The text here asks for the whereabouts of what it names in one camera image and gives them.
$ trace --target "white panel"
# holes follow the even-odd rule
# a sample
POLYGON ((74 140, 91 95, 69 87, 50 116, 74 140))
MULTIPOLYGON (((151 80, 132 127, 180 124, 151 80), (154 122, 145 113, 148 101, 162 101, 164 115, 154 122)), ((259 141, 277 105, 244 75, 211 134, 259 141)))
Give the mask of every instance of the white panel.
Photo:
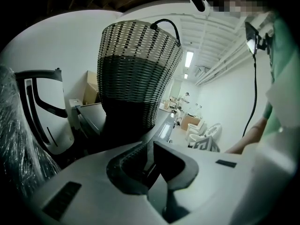
POLYGON ((61 81, 37 78, 37 91, 39 98, 45 103, 60 109, 66 109, 61 81))
POLYGON ((181 83, 182 83, 182 81, 179 81, 177 79, 174 80, 172 90, 171 90, 171 94, 170 94, 171 97, 175 97, 175 98, 178 97, 180 87, 181 87, 181 83))
POLYGON ((74 143, 74 137, 68 119, 56 116, 39 107, 37 104, 36 111, 43 130, 51 144, 45 144, 49 151, 56 155, 61 154, 71 147, 74 143))

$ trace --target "person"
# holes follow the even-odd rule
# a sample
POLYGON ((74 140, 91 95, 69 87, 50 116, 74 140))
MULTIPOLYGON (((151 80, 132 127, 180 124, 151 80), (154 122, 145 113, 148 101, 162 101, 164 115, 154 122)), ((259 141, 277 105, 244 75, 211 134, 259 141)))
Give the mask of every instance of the person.
MULTIPOLYGON (((267 2, 252 2, 253 0, 207 0, 208 3, 217 10, 230 11, 233 6, 239 7, 240 11, 250 12, 252 15, 272 11, 274 1, 267 2)), ((272 36, 272 45, 270 52, 270 64, 272 82, 274 83, 283 73, 286 67, 293 67, 293 73, 300 74, 300 53, 299 48, 291 34, 290 28, 287 26, 283 18, 283 13, 273 10, 275 15, 274 21, 274 35, 272 36)), ((293 89, 286 91, 286 93, 293 93, 289 97, 297 97, 300 94, 300 79, 290 81, 289 77, 292 76, 290 72, 281 76, 286 84, 292 83, 290 87, 293 89)), ((260 139, 272 132, 276 132, 281 128, 281 124, 273 110, 271 104, 268 102, 265 111, 259 121, 250 128, 245 136, 240 139, 233 147, 228 149, 227 153, 241 154, 244 148, 252 143, 257 143, 260 139)))
POLYGON ((178 101, 178 106, 180 106, 180 107, 182 107, 182 104, 183 104, 183 102, 185 102, 185 103, 189 103, 188 101, 187 101, 187 97, 189 96, 189 93, 188 92, 186 92, 186 94, 185 94, 185 98, 182 96, 182 95, 179 95, 179 97, 177 98, 177 101, 178 101))
POLYGON ((174 114, 176 114, 176 124, 177 124, 177 126, 180 126, 180 122, 179 122, 178 120, 182 120, 181 107, 178 106, 178 107, 176 108, 176 110, 172 110, 172 112, 173 112, 174 114))

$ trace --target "white armchair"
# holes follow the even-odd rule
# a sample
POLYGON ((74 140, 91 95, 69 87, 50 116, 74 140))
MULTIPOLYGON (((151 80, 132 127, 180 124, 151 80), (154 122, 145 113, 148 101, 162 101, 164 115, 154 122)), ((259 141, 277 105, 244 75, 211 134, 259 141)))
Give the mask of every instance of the white armchair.
POLYGON ((206 125, 204 124, 204 119, 201 119, 197 126, 189 123, 187 125, 186 140, 191 134, 195 134, 195 135, 203 134, 205 129, 206 129, 206 125))
POLYGON ((197 134, 190 133, 187 137, 187 142, 195 143, 195 142, 199 141, 200 139, 208 137, 208 136, 211 136, 214 139, 214 141, 216 141, 220 137, 221 131, 222 131, 221 124, 216 123, 213 126, 211 126, 209 129, 207 129, 204 136, 198 136, 197 134))

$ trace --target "green shirt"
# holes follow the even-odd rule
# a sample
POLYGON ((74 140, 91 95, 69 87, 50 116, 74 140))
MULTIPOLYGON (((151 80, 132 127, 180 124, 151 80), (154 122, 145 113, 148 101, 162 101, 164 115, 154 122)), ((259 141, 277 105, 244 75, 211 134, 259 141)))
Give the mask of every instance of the green shirt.
MULTIPOLYGON (((270 54, 273 82, 279 77, 286 65, 290 62, 292 54, 296 50, 298 50, 298 46, 295 43, 288 26, 282 18, 276 18, 270 54)), ((278 131, 281 125, 270 103, 267 103, 263 116, 268 119, 263 136, 278 131)))

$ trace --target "ceiling pipe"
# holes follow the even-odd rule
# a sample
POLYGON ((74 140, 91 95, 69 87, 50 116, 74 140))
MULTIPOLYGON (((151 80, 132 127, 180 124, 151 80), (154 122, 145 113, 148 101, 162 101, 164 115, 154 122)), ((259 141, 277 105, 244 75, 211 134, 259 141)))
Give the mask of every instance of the ceiling pipe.
POLYGON ((232 61, 234 61, 235 59, 237 59, 239 56, 241 56, 244 52, 247 51, 247 46, 246 44, 243 45, 242 49, 237 52, 234 56, 232 56, 228 61, 224 62, 221 66, 219 66, 215 71, 214 73, 211 73, 209 76, 203 78, 201 80, 201 82, 205 82, 207 81, 208 79, 210 79, 211 77, 213 77, 216 73, 218 73, 219 71, 221 71, 223 68, 227 67, 232 61))
POLYGON ((148 19, 148 18, 157 18, 157 17, 172 17, 172 16, 180 16, 181 18, 191 18, 192 20, 195 21, 201 21, 204 23, 207 21, 208 25, 212 25, 212 26, 216 26, 218 28, 222 28, 225 31, 224 32, 229 32, 234 34, 234 27, 232 27, 232 24, 229 24, 221 19, 217 19, 217 18, 212 18, 210 17, 209 19, 206 19, 206 16, 204 15, 194 15, 194 14, 184 14, 184 13, 169 13, 169 14, 159 14, 159 15, 154 15, 154 16, 147 16, 147 17, 143 17, 143 18, 139 18, 140 20, 142 19, 148 19))
MULTIPOLYGON (((273 24, 270 22, 267 25, 265 25, 260 31, 259 34, 261 37, 264 37, 266 33, 269 33, 271 30, 273 30, 273 24)), ((238 62, 236 62, 234 65, 230 66, 228 69, 226 69, 225 71, 223 71, 222 73, 218 74, 216 77, 212 78, 209 80, 209 78, 205 79, 205 81, 201 81, 200 85, 203 84, 207 84, 210 83, 216 79, 218 79, 220 76, 224 75, 225 73, 227 73, 228 71, 230 71, 232 68, 236 67, 237 65, 239 65, 240 63, 242 63, 243 61, 249 59, 252 57, 252 54, 249 53, 247 56, 243 57, 241 60, 239 60, 238 62)))
MULTIPOLYGON (((251 25, 254 26, 255 28, 258 28, 267 18, 269 13, 264 13, 264 14, 259 14, 253 21, 251 22, 251 25)), ((208 75, 212 74, 219 66, 223 64, 223 62, 230 57, 243 43, 245 43, 245 37, 242 36, 238 39, 238 41, 234 44, 234 46, 220 59, 220 61, 211 68, 210 71, 207 73, 203 74, 199 80, 196 82, 196 85, 199 85, 202 80, 207 77, 208 75)))
POLYGON ((239 20, 238 24, 236 25, 236 27, 234 29, 235 33, 237 33, 241 29, 241 27, 245 23, 246 18, 247 18, 247 16, 241 16, 240 17, 240 20, 239 20))
POLYGON ((228 71, 230 71, 232 68, 236 67, 237 65, 239 65, 240 63, 242 63, 243 61, 249 59, 252 57, 252 54, 249 53, 249 55, 245 56, 243 59, 239 60, 238 62, 236 62, 234 65, 232 65, 231 67, 229 67, 227 70, 225 70, 224 72, 218 74, 216 77, 214 77, 213 79, 209 80, 209 81, 206 81, 206 82, 202 82, 200 83, 200 86, 201 85, 204 85, 204 84, 208 84, 216 79, 218 79, 220 76, 224 75, 225 73, 227 73, 228 71))

